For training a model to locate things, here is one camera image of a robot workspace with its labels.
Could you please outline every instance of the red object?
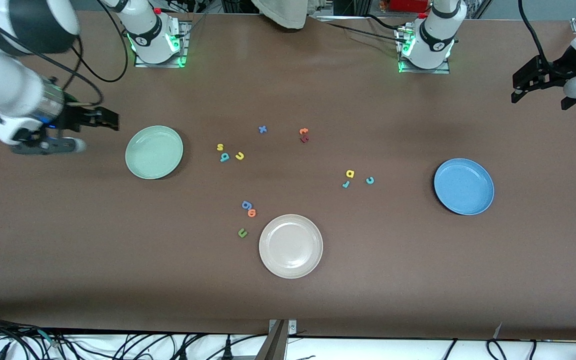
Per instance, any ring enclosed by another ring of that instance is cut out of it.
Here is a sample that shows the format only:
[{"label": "red object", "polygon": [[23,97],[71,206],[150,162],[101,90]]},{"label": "red object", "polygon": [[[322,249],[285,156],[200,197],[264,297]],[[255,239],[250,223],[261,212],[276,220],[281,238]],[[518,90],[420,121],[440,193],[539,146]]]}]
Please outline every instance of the red object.
[{"label": "red object", "polygon": [[390,9],[396,12],[425,13],[428,0],[390,0]]}]

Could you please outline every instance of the gray cloth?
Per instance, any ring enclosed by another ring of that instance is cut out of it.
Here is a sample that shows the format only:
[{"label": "gray cloth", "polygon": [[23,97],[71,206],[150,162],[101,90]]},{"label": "gray cloth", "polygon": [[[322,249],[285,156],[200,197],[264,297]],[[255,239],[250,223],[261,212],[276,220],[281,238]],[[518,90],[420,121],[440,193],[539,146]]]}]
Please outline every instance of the gray cloth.
[{"label": "gray cloth", "polygon": [[282,27],[301,29],[306,16],[324,7],[326,0],[252,0],[252,3]]}]

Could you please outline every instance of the light green plate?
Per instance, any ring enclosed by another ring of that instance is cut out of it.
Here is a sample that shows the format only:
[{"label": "light green plate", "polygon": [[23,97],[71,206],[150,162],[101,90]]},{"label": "light green plate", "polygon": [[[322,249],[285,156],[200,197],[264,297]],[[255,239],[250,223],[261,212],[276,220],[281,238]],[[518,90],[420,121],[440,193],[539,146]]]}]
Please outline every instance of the light green plate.
[{"label": "light green plate", "polygon": [[136,176],[152,180],[172,173],[184,154],[179,134],[162,125],[137,132],[126,146],[126,165]]}]

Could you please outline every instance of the blue plate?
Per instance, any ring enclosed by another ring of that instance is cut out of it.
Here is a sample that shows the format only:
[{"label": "blue plate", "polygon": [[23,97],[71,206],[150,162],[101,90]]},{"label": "blue plate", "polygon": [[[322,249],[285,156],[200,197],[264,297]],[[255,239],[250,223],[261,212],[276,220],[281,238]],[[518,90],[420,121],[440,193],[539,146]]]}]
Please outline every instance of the blue plate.
[{"label": "blue plate", "polygon": [[460,215],[485,212],[495,197],[490,174],[468,159],[450,159],[434,174],[434,192],[446,208]]}]

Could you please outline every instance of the plate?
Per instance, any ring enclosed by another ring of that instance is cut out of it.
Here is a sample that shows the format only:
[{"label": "plate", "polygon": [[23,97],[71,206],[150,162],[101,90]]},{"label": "plate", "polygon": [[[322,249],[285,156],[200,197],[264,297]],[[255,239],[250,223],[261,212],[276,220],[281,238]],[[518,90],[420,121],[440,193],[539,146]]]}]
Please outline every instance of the plate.
[{"label": "plate", "polygon": [[284,279],[297,279],[313,271],[322,259],[322,233],[310,219],[281,215],[263,228],[259,255],[265,267]]},{"label": "plate", "polygon": [[446,208],[460,215],[485,212],[495,197],[490,174],[477,162],[450,159],[434,174],[434,191]]},{"label": "plate", "polygon": [[135,176],[152,180],[172,173],[184,154],[179,134],[162,125],[137,132],[126,146],[126,165]]}]

